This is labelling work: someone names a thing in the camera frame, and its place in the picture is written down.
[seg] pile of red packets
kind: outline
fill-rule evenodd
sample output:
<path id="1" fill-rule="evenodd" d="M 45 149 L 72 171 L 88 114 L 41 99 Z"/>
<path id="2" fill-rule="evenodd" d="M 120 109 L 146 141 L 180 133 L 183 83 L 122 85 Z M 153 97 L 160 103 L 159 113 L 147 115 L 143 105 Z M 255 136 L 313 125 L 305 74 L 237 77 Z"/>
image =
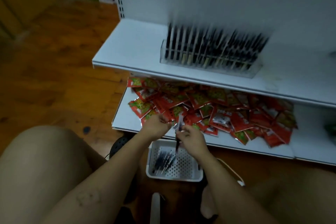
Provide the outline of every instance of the pile of red packets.
<path id="1" fill-rule="evenodd" d="M 153 78 L 131 77 L 127 86 L 138 95 L 128 104 L 141 124 L 162 113 L 174 125 L 182 115 L 205 134 L 218 136 L 221 130 L 243 145 L 259 136 L 270 147 L 288 144 L 297 128 L 293 104 L 282 99 Z"/>

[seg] white basket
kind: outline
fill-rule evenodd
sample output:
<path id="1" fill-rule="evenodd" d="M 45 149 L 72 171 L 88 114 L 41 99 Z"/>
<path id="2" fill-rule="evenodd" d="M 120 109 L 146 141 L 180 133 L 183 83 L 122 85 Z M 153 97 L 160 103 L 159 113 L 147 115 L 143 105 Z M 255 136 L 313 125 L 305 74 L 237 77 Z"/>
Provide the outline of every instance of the white basket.
<path id="1" fill-rule="evenodd" d="M 146 174 L 150 178 L 186 182 L 200 182 L 203 179 L 203 169 L 197 161 L 182 147 L 179 147 L 176 159 L 165 172 L 153 172 L 160 151 L 175 152 L 176 141 L 159 139 L 149 146 Z"/>

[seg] dark floor spot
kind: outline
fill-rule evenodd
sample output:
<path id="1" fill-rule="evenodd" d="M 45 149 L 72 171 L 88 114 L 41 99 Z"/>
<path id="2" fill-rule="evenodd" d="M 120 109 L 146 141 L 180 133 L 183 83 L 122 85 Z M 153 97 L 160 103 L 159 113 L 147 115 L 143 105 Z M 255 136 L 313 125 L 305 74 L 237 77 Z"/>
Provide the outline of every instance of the dark floor spot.
<path id="1" fill-rule="evenodd" d="M 87 135 L 88 133 L 90 133 L 90 130 L 91 130 L 91 127 L 86 126 L 86 127 L 83 128 L 83 133 L 84 133 L 85 135 Z"/>
<path id="2" fill-rule="evenodd" d="M 8 120 L 8 117 L 2 117 L 1 119 L 0 119 L 0 123 L 4 123 L 4 122 L 6 122 Z"/>

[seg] bottom shelf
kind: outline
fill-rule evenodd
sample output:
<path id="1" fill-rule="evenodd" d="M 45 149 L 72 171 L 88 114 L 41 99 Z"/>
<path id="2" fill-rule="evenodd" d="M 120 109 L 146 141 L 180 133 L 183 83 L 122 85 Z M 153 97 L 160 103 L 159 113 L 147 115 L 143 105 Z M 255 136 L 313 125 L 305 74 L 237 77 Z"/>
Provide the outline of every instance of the bottom shelf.
<path id="1" fill-rule="evenodd" d="M 141 129 L 140 119 L 133 113 L 128 103 L 137 95 L 127 88 L 112 122 L 112 128 L 137 133 Z M 204 135 L 208 145 L 229 149 L 254 152 L 282 158 L 298 158 L 307 161 L 336 165 L 336 145 L 334 145 L 323 125 L 335 121 L 336 111 L 296 104 L 294 114 L 299 129 L 295 129 L 291 143 L 269 148 L 262 138 L 256 138 L 247 145 L 232 138 L 228 133 L 220 131 L 218 137 Z M 164 138 L 174 139 L 175 131 L 170 129 Z"/>

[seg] white cord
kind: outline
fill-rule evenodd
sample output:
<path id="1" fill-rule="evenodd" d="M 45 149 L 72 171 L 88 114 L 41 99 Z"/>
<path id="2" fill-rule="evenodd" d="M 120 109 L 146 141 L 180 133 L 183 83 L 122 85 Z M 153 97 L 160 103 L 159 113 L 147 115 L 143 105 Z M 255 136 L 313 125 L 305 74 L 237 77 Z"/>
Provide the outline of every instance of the white cord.
<path id="1" fill-rule="evenodd" d="M 224 162 L 224 160 L 220 159 L 220 158 L 217 158 L 220 162 L 222 162 L 224 165 L 226 165 L 235 175 L 238 176 L 238 178 L 240 179 L 240 181 L 238 181 L 238 183 L 241 185 L 241 186 L 245 186 L 245 182 L 244 180 L 228 165 Z"/>

